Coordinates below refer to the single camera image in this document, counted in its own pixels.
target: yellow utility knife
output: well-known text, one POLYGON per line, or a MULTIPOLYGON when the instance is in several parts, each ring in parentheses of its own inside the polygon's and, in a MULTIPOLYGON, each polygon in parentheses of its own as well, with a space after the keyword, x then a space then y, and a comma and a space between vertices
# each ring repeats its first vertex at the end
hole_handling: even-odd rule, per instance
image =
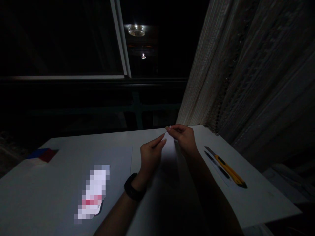
POLYGON ((221 159, 217 154, 215 154, 209 147, 204 146, 213 156, 214 158, 220 163, 223 169, 231 176, 233 181, 242 188, 247 188, 245 181, 227 164, 224 160, 221 159))

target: person's left hand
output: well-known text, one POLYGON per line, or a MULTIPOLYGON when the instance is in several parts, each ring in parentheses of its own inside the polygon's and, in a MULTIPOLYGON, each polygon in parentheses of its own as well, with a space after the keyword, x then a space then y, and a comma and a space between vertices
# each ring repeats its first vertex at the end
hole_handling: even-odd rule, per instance
POLYGON ((141 169, 140 172, 145 178, 150 179, 161 161, 162 148, 166 139, 162 141, 164 134, 158 138, 143 144, 141 151, 141 169))

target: hand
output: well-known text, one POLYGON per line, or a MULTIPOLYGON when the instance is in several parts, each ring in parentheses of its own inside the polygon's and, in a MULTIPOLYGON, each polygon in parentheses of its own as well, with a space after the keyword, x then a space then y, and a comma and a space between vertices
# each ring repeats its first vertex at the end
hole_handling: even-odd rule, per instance
POLYGON ((198 153, 194 130, 188 126, 177 124, 171 127, 166 126, 167 132, 178 140, 180 149, 185 158, 198 153))
POLYGON ((166 143, 166 139, 162 141, 164 134, 158 138, 143 144, 141 151, 141 169, 139 175, 146 179, 150 179, 157 169, 161 161, 162 148, 166 143))

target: glass pane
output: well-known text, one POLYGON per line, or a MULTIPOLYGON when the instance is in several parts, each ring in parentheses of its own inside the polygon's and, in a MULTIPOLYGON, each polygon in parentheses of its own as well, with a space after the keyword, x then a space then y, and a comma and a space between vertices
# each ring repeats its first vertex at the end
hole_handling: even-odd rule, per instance
POLYGON ((1 75, 123 75, 110 1, 9 1, 1 75))
POLYGON ((132 77, 188 78, 209 0, 120 0, 120 5, 132 77), (129 33, 132 25, 139 36, 129 33))

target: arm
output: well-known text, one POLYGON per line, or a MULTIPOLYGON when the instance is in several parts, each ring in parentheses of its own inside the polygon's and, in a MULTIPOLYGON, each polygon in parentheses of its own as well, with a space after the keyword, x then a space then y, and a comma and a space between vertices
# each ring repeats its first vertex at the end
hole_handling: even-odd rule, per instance
POLYGON ((183 125, 166 129, 178 140, 211 230, 216 235, 243 235, 231 205, 197 150, 193 129, 183 125))
MULTIPOLYGON (((141 169, 131 182, 135 190, 143 191, 161 161, 162 148, 166 139, 164 134, 141 146, 141 169)), ((138 202, 132 200, 124 192, 105 220, 99 226, 94 236, 125 235, 138 207, 138 202)))

